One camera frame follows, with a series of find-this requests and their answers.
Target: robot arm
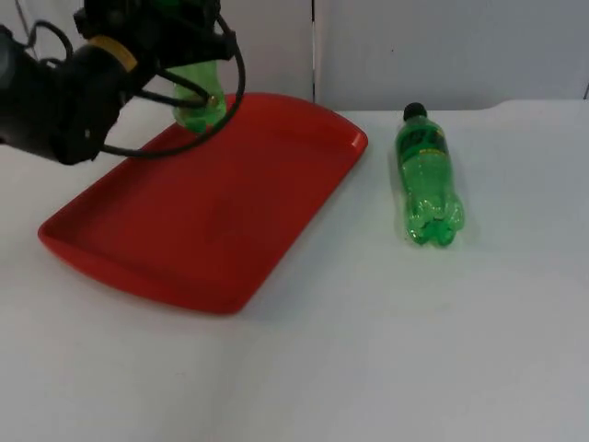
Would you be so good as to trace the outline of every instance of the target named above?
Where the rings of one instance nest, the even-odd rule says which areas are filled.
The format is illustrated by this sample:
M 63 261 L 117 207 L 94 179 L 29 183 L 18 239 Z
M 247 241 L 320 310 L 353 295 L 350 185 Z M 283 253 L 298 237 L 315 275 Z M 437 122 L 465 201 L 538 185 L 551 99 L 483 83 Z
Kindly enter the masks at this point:
M 150 157 L 104 146 L 121 108 L 134 96 L 205 107 L 206 91 L 166 69 L 234 56 L 240 71 L 237 106 L 195 143 L 151 157 L 203 143 L 235 114 L 245 88 L 245 66 L 235 33 L 220 16 L 219 0 L 85 0 L 84 8 L 75 13 L 75 23 L 87 40 L 75 52 L 51 23 L 38 22 L 26 44 L 14 41 L 11 32 L 0 26 L 1 143 L 68 165 L 94 159 L 101 151 Z M 215 33 L 215 23 L 221 25 L 222 35 Z M 65 60 L 37 61 L 26 52 L 35 44 L 37 28 L 60 37 Z M 174 100 L 142 91 L 157 75 L 194 90 L 202 100 Z

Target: black cable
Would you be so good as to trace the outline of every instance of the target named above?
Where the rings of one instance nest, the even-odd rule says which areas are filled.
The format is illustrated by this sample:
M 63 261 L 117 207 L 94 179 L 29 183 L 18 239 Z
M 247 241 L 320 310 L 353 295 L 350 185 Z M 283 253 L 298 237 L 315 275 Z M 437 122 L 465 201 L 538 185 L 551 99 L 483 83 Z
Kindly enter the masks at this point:
M 37 44 L 37 29 L 43 28 L 52 32 L 62 43 L 65 49 L 65 60 L 69 59 L 72 55 L 74 55 L 74 46 L 70 39 L 67 38 L 65 32 L 61 29 L 50 23 L 49 21 L 45 20 L 37 20 L 34 24 L 32 29 L 29 33 L 29 40 L 26 44 L 22 46 L 26 49 L 34 49 L 35 45 Z
M 173 99 L 172 97 L 166 97 L 165 95 L 156 94 L 149 90 L 140 90 L 135 93 L 136 97 L 140 99 L 149 99 L 154 103 L 166 104 L 168 106 L 174 106 L 175 108 L 182 109 L 203 109 L 208 105 L 208 101 L 190 101 L 188 99 Z
M 196 83 L 192 83 L 190 80 L 184 78 L 183 76 L 177 76 L 176 74 L 172 74 L 171 72 L 168 72 L 165 69 L 157 69 L 156 75 L 161 76 L 167 81 L 171 81 L 172 83 L 176 83 L 177 85 L 180 85 L 188 90 L 191 90 L 196 95 L 201 97 L 203 101 L 208 101 L 211 97 L 211 95 L 203 87 L 200 87 Z
M 223 30 L 223 33 L 228 37 L 231 35 L 232 30 L 229 28 L 225 20 L 219 16 L 217 18 L 217 22 L 219 26 Z M 241 103 L 243 102 L 244 94 L 246 91 L 246 64 L 243 59 L 243 54 L 239 49 L 239 46 L 236 44 L 236 62 L 237 62 L 237 70 L 239 71 L 239 84 L 237 86 L 237 93 L 236 93 L 236 100 L 231 107 L 227 111 L 227 114 L 220 122 L 218 122 L 210 131 L 205 132 L 204 134 L 198 136 L 194 141 L 188 143 L 187 145 L 181 145 L 180 147 L 176 147 L 169 150 L 159 151 L 159 152 L 145 152 L 143 150 L 131 150 L 131 149 L 122 149 L 120 147 L 114 147 L 112 145 L 104 145 L 102 147 L 102 152 L 116 155 L 119 157 L 132 157 L 132 158 L 143 158 L 143 159 L 160 159 L 164 157 L 171 157 L 177 154 L 181 154 L 188 150 L 193 149 L 199 145 L 202 145 L 213 138 L 215 135 L 219 134 L 225 127 L 231 122 L 233 117 L 236 115 Z
M 48 64 L 53 64 L 55 66 L 59 66 L 61 64 L 64 64 L 64 62 L 62 60 L 59 60 L 57 58 L 52 58 L 52 57 L 48 57 L 48 58 L 41 58 L 39 60 L 39 63 L 41 63 L 42 65 L 46 66 Z

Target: bottle cap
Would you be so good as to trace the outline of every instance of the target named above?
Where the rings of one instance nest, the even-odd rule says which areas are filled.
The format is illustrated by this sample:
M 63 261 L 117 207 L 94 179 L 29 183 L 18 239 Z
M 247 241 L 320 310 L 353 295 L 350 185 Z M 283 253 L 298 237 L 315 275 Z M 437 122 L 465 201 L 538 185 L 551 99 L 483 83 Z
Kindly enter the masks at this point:
M 413 117 L 427 117 L 427 110 L 421 103 L 411 103 L 405 108 L 403 114 L 403 121 L 407 121 Z

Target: red tray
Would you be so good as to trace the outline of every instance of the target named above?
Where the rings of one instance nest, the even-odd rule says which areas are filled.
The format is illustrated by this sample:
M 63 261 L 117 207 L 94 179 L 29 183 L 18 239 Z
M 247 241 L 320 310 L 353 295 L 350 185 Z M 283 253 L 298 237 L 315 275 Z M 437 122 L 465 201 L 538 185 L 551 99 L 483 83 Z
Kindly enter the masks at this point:
M 144 149 L 193 137 L 172 125 Z M 330 110 L 250 94 L 211 142 L 164 160 L 125 160 L 45 222 L 39 237 L 107 285 L 234 313 L 366 146 L 366 135 Z

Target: green plastic bottle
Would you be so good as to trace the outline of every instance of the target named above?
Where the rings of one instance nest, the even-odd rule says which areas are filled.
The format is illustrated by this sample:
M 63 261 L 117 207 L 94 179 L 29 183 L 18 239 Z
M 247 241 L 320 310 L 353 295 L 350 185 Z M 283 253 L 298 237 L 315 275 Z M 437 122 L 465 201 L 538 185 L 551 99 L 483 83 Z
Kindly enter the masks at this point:
M 206 107 L 202 109 L 175 108 L 174 117 L 178 124 L 196 134 L 202 134 L 208 126 L 217 124 L 225 117 L 227 105 L 225 93 L 217 77 L 216 61 L 174 67 L 169 71 L 177 76 L 189 79 L 211 95 Z M 193 91 L 179 85 L 174 85 L 174 97 L 176 99 L 194 99 L 196 101 L 200 99 Z
M 447 246 L 464 227 L 464 208 L 454 190 L 452 164 L 442 128 L 421 103 L 405 109 L 397 137 L 398 170 L 407 194 L 405 223 L 418 244 Z

